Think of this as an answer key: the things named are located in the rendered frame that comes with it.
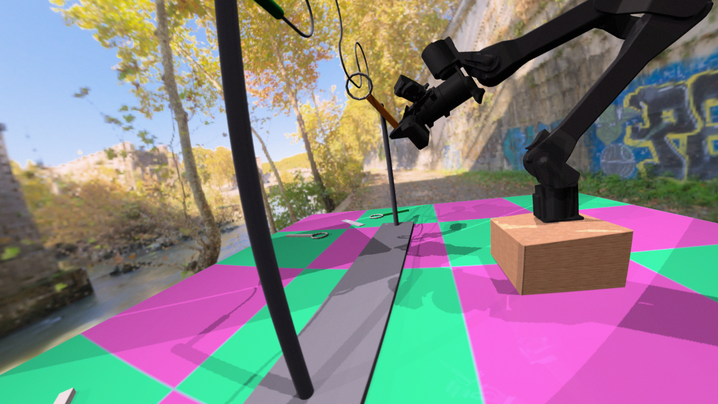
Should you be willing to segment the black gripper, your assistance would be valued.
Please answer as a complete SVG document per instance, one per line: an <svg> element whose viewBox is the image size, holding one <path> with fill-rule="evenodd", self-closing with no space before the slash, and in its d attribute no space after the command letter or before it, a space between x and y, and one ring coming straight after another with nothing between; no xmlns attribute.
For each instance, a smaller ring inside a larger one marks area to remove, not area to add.
<svg viewBox="0 0 718 404"><path fill-rule="evenodd" d="M392 140L408 137L417 149L423 149L429 143L429 128L434 126L434 122L439 118L449 117L452 107L444 99L439 87L432 87L428 99L421 108L408 107L406 105L402 120L398 123L396 129L390 133Z"/></svg>

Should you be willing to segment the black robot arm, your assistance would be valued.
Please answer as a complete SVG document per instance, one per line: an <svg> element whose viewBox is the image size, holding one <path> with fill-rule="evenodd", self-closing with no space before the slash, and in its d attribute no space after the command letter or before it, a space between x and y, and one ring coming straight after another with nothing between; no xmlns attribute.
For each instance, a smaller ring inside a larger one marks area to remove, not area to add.
<svg viewBox="0 0 718 404"><path fill-rule="evenodd" d="M550 49L597 28L625 39L620 53L582 99L550 133L539 131L524 154L523 165L535 186L533 215L544 223L584 220L579 215L580 173L566 164L579 138L638 73L702 21L711 0L586 0L520 38L492 44L480 51L459 52L450 36L428 44L422 59L450 107L472 97L482 103L484 89L501 84ZM644 13L643 16L632 16ZM464 67L468 76L460 70Z"/></svg>

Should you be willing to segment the grey loop with orange handle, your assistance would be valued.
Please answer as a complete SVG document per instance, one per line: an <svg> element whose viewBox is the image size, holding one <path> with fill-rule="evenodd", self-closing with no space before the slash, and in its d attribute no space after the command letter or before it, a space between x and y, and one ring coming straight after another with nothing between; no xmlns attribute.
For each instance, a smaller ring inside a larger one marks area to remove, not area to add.
<svg viewBox="0 0 718 404"><path fill-rule="evenodd" d="M370 78L369 76L367 76L364 72L353 72L349 77L352 78L352 76L364 76L364 77L366 77L366 78L369 80L370 90L369 90L369 93L368 93L365 97L360 97L360 98L354 97L354 96L351 94L351 92L349 92L349 89L348 89L349 79L347 79L347 80L346 80L346 86L344 87L344 88L346 89L347 94L350 95L351 98L352 98L352 99L355 99L355 100L365 100L365 99L368 100L369 103L370 103L371 105L373 105L374 108L375 108L376 110L378 110L379 113L387 120L387 122L388 122L390 125L392 125L392 127L393 127L394 129L396 129L397 126L399 126L397 120L395 120L395 118L393 118L392 115L391 115L390 113L388 113L387 110L386 110L384 107L382 107L382 105L380 105L380 103L377 102L377 100L375 99L375 97L372 95L372 90L374 89L374 87L372 86L371 78Z"/></svg>

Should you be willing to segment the white flat bar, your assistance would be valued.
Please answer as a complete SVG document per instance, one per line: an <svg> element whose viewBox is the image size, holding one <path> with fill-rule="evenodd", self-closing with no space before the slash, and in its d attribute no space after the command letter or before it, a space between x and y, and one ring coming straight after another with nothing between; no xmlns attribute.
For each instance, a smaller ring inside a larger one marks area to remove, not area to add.
<svg viewBox="0 0 718 404"><path fill-rule="evenodd" d="M357 227L362 227L365 225L364 223L353 222L353 221L347 220L347 219L342 220L342 222L351 223L352 225L356 225Z"/></svg>

